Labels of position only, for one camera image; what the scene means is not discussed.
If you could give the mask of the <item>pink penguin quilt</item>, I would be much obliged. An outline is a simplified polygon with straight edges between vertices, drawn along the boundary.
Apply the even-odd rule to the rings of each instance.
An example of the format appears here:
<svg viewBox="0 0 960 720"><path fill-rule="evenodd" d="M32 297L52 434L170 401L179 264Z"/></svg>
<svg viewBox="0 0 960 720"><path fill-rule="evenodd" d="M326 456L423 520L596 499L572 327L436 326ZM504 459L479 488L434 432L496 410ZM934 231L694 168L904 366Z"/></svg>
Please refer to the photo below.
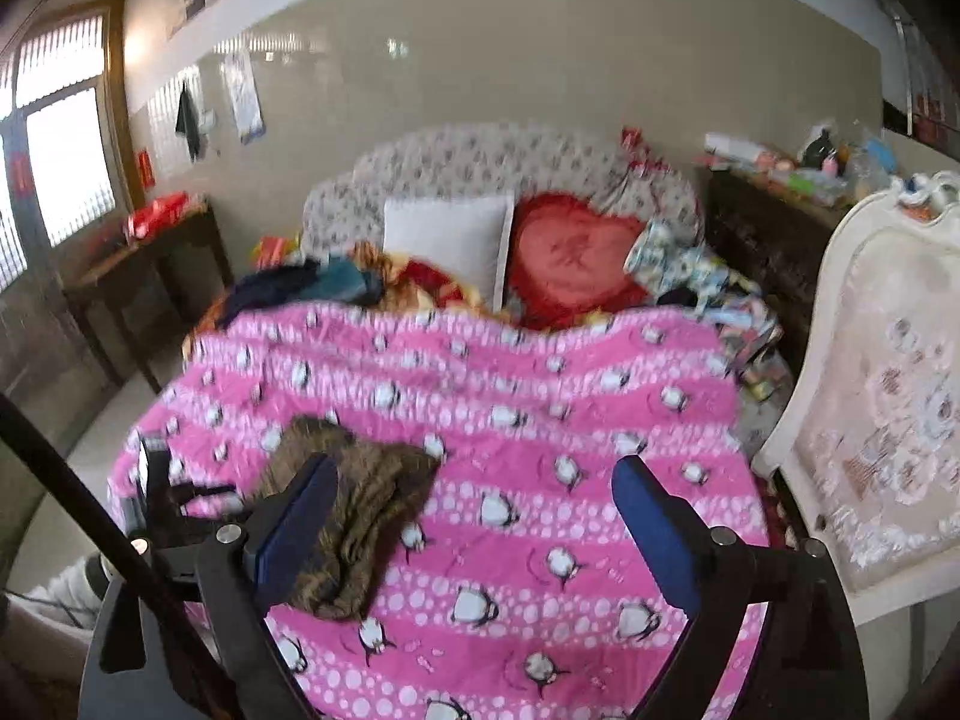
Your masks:
<svg viewBox="0 0 960 720"><path fill-rule="evenodd" d="M174 478L247 493L311 415L438 461L361 622L268 627L335 718L622 718L683 628L612 497L637 455L704 522L765 544L719 341L674 309L544 335L454 310L330 302L205 335L137 421Z"/></svg>

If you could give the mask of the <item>dark cloth hanging on wall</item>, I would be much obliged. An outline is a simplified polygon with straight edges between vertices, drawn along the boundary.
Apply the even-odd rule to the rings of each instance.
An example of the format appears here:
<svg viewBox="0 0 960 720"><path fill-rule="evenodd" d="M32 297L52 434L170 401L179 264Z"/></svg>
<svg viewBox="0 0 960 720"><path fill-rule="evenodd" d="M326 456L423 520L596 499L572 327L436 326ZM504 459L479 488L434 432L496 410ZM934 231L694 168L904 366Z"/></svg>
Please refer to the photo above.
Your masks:
<svg viewBox="0 0 960 720"><path fill-rule="evenodd" d="M203 137L200 133L200 117L195 106L194 96L190 94L189 86L181 85L181 94L178 99L178 117L176 117L176 133L181 137L192 163L196 163L203 156Z"/></svg>

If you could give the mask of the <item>floral padded headboard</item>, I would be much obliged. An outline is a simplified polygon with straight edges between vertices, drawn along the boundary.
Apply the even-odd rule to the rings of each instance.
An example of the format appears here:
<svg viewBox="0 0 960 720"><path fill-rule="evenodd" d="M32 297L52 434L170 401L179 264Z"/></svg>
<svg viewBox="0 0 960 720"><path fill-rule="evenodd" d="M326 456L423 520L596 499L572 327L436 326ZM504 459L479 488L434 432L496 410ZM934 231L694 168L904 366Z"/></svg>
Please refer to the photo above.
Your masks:
<svg viewBox="0 0 960 720"><path fill-rule="evenodd" d="M614 142L544 124L457 124L407 133L361 154L352 169L317 184L302 210L299 250L345 254L384 234L384 203L569 193L601 215L670 224L677 238L703 234L695 186L661 160L637 128Z"/></svg>

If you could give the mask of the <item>wall calendar poster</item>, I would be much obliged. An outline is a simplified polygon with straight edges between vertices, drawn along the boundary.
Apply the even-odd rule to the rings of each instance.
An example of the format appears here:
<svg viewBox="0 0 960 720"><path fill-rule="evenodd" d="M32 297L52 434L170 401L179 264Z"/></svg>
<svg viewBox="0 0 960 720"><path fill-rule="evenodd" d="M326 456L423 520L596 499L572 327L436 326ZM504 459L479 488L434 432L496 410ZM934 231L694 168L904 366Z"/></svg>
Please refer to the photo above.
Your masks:
<svg viewBox="0 0 960 720"><path fill-rule="evenodd" d="M247 145L265 133L251 55L247 50L226 54L221 60L220 71L239 141Z"/></svg>

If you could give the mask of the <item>window with lattice grille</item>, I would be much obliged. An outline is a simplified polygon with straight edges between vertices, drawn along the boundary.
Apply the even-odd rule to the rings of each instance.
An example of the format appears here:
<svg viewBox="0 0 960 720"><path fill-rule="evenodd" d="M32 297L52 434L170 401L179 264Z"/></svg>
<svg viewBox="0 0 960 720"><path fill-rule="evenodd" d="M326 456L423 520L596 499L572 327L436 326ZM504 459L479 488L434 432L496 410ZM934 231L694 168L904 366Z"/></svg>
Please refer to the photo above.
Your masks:
<svg viewBox="0 0 960 720"><path fill-rule="evenodd" d="M92 11L2 59L2 286L91 257L124 208L106 128L107 18Z"/></svg>

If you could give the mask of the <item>white ornate upholstered chair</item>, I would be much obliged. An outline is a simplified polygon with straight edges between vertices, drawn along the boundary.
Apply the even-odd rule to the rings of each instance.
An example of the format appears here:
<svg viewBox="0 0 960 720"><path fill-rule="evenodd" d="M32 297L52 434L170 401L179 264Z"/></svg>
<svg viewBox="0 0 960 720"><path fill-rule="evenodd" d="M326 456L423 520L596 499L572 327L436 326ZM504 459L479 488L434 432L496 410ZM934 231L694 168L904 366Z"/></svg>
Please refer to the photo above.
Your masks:
<svg viewBox="0 0 960 720"><path fill-rule="evenodd" d="M788 405L752 460L827 546L856 624L958 585L958 177L844 215Z"/></svg>

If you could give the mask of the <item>brown yellow patterned garment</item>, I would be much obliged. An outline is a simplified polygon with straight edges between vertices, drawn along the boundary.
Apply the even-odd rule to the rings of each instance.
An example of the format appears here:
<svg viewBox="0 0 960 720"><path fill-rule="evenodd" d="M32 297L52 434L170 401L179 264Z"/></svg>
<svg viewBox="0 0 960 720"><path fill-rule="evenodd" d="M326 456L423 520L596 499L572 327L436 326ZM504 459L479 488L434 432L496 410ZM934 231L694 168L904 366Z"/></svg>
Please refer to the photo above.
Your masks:
<svg viewBox="0 0 960 720"><path fill-rule="evenodd" d="M415 445L365 439L327 419L298 415L281 431L247 499L281 493L316 455L335 468L327 484L334 497L283 603L325 621L358 621L402 530L427 504L441 460Z"/></svg>

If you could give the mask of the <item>red heart cushion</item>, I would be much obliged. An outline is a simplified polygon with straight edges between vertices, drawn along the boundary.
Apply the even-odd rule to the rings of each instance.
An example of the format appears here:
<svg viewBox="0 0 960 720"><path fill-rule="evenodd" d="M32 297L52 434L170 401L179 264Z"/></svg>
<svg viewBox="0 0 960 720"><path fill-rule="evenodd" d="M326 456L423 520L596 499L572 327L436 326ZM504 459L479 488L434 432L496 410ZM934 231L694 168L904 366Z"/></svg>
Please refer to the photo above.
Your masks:
<svg viewBox="0 0 960 720"><path fill-rule="evenodd" d="M644 231L636 216L602 215L581 197L545 192L516 206L506 286L519 327L562 330L592 312L644 304L626 255Z"/></svg>

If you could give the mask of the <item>red sign on wall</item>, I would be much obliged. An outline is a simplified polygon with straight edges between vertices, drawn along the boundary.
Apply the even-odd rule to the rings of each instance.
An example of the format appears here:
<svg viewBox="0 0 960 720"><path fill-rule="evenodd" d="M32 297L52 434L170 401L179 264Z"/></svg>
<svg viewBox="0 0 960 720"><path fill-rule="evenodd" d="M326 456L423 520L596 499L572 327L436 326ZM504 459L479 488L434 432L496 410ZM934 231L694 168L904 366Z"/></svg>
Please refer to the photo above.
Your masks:
<svg viewBox="0 0 960 720"><path fill-rule="evenodd" d="M140 149L139 153L137 153L137 169L139 170L140 181L142 181L143 188L149 190L155 187L155 172L153 172L151 158L146 149Z"/></svg>

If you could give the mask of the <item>dark wooden side table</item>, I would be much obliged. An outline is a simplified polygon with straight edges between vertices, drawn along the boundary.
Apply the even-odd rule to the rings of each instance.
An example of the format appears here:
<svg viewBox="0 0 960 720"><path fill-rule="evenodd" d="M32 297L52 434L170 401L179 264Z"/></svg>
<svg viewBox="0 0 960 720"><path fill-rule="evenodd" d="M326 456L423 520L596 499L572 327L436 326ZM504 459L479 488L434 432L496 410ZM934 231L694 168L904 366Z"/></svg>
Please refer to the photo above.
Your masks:
<svg viewBox="0 0 960 720"><path fill-rule="evenodd" d="M221 286L229 289L235 284L235 273L226 254L217 216L213 206L200 202L190 210L181 221L153 238L138 244L126 245L104 260L95 263L75 281L62 288L68 313L76 327L82 333L89 351L106 374L107 380L121 387L124 378L114 366L104 344L89 320L89 309L100 305L116 328L122 346L133 361L135 369L142 374L151 392L159 395L163 387L149 367L148 356L132 328L128 327L124 310L137 299L143 285L151 275L160 280L171 302L174 314L181 319L182 325L189 325L190 319L185 307L185 293L172 271L171 257L184 247L205 249L215 264Z"/></svg>

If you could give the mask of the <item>black pole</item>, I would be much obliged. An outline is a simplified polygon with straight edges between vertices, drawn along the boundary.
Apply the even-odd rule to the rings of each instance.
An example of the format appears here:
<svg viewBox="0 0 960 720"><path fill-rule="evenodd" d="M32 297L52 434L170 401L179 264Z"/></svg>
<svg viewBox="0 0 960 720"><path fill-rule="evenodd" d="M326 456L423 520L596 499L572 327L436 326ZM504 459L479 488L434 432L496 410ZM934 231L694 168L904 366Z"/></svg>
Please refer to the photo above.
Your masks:
<svg viewBox="0 0 960 720"><path fill-rule="evenodd" d="M241 718L236 690L231 679L206 650L199 634L190 626L184 608L172 598L153 569L133 549L112 518L99 505L82 480L73 473L55 447L47 442L28 418L7 397L2 397L2 442L36 476L60 507L75 520L93 541L125 583L137 592L184 654L192 673L199 678L215 718Z"/></svg>

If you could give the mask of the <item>teal grey garment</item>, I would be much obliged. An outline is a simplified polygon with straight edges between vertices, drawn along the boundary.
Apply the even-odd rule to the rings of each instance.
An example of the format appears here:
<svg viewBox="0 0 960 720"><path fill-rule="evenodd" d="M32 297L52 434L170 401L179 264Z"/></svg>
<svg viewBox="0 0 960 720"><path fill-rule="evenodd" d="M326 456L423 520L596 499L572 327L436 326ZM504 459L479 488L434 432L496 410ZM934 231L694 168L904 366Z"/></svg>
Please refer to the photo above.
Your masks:
<svg viewBox="0 0 960 720"><path fill-rule="evenodd" d="M306 296L313 301L371 307L384 296L384 281L375 271L363 270L350 259L332 257L316 266Z"/></svg>

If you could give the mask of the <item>blue white patterned cloth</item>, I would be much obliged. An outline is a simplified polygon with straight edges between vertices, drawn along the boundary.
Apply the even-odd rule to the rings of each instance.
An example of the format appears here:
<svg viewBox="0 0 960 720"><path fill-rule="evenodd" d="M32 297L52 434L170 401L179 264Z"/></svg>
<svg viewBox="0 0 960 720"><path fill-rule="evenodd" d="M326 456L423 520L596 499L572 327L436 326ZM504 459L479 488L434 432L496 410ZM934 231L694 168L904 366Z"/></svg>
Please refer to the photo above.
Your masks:
<svg viewBox="0 0 960 720"><path fill-rule="evenodd" d="M757 283L704 244L685 245L669 224L652 220L633 242L623 271L656 305L688 310L718 333L726 367L757 401L789 379L776 352L782 328Z"/></svg>

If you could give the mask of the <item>white square pillow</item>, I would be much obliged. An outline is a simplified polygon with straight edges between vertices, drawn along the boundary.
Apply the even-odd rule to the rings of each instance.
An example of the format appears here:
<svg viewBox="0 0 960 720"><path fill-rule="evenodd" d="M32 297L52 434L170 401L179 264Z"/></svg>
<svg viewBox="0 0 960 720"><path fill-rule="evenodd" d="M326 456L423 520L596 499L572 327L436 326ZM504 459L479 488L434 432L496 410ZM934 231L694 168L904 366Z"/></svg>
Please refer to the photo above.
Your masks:
<svg viewBox="0 0 960 720"><path fill-rule="evenodd" d="M488 309L500 310L514 208L512 193L471 199L387 199L382 247L431 263L475 286Z"/></svg>

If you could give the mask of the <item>dark carved wooden cabinet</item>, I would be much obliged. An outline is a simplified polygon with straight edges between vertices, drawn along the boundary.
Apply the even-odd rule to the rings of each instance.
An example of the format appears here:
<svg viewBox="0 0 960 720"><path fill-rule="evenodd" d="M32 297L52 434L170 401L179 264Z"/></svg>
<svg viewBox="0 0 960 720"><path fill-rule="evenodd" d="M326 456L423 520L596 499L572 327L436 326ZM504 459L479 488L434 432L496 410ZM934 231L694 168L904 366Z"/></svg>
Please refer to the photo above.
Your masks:
<svg viewBox="0 0 960 720"><path fill-rule="evenodd" d="M734 169L706 179L706 242L760 287L782 328L776 348L793 374L809 344L823 254L846 213Z"/></svg>

